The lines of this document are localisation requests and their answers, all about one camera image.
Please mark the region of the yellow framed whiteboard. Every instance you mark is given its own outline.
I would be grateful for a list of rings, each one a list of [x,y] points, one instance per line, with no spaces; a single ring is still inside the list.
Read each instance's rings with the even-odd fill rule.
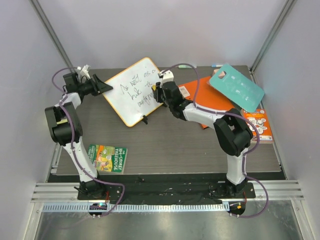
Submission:
[[[159,72],[153,61],[144,57],[105,81],[113,89],[103,96],[127,127],[133,127],[161,106],[152,91]]]

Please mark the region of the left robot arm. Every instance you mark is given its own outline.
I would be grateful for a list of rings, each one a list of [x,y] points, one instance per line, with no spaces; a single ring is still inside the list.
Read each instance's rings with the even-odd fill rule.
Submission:
[[[69,154],[79,175],[79,193],[97,200],[107,192],[105,184],[93,166],[83,143],[83,128],[76,109],[87,95],[99,96],[111,91],[112,86],[93,74],[86,76],[84,82],[78,73],[72,72],[63,76],[65,86],[58,104],[47,107],[45,117],[52,140],[63,147]]]

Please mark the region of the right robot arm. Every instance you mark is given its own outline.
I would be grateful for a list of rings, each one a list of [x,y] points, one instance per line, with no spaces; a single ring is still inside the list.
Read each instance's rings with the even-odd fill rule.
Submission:
[[[173,81],[163,84],[157,82],[151,89],[156,102],[165,104],[177,119],[214,129],[218,143],[227,156],[226,193],[233,198],[242,194],[248,182],[246,154],[253,133],[240,112],[232,108],[219,114],[216,110],[195,106],[193,101],[183,97]]]

